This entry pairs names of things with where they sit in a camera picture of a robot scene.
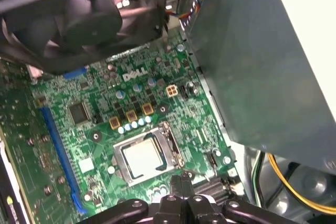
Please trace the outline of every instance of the motherboard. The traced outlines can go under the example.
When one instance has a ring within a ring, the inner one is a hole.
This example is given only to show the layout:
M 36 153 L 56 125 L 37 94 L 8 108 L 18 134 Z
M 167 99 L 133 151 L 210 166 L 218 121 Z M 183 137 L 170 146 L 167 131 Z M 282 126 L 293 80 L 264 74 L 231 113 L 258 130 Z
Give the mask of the motherboard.
M 235 170 L 186 41 L 165 38 L 31 82 L 0 61 L 0 137 L 35 223 L 70 224 L 130 198 Z

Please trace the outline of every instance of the fan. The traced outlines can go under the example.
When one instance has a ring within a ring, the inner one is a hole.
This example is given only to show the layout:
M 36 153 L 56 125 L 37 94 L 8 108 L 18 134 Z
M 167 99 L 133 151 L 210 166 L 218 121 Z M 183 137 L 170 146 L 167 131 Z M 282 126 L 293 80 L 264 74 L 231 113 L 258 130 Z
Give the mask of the fan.
M 166 0 L 0 0 L 0 53 L 63 74 L 162 36 Z

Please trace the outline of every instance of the chip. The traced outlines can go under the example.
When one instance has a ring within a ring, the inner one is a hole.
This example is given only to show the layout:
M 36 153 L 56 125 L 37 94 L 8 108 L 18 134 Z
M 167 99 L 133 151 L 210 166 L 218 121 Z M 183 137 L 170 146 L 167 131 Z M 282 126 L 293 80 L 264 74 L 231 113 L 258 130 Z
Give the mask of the chip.
M 136 114 L 141 114 L 142 110 L 141 110 L 141 107 L 140 107 L 140 103 L 139 102 L 134 102 L 133 105 L 134 105 Z
M 151 115 L 154 113 L 154 109 L 153 109 L 153 106 L 150 104 L 150 103 L 145 103 L 143 106 L 142 106 L 142 110 L 143 110 L 143 113 L 145 115 Z
M 136 116 L 136 113 L 134 110 L 131 110 L 126 113 L 127 120 L 131 123 L 133 121 L 136 121 L 138 117 Z
M 90 170 L 93 170 L 95 166 L 93 165 L 91 157 L 82 159 L 78 162 L 79 168 L 82 173 L 86 173 Z
M 115 144 L 113 158 L 119 167 L 116 175 L 131 187 L 176 169 L 184 161 L 175 144 L 167 122 Z
M 119 118 L 117 116 L 112 117 L 110 120 L 111 129 L 115 130 L 121 126 Z
M 89 121 L 88 113 L 85 105 L 82 102 L 75 103 L 69 107 L 72 121 L 75 125 L 82 124 Z
M 146 155 L 142 155 L 139 159 L 139 153 L 146 153 Z M 164 165 L 163 153 L 152 137 L 125 148 L 123 154 L 133 179 L 147 174 L 149 170 L 161 170 L 160 167 Z
M 43 104 L 47 101 L 47 98 L 45 95 L 42 95 L 37 98 L 37 103 L 39 106 L 43 106 Z
M 87 89 L 89 87 L 89 83 L 87 82 L 87 81 L 85 81 L 85 82 L 82 82 L 81 84 L 80 84 L 80 88 L 81 89 Z

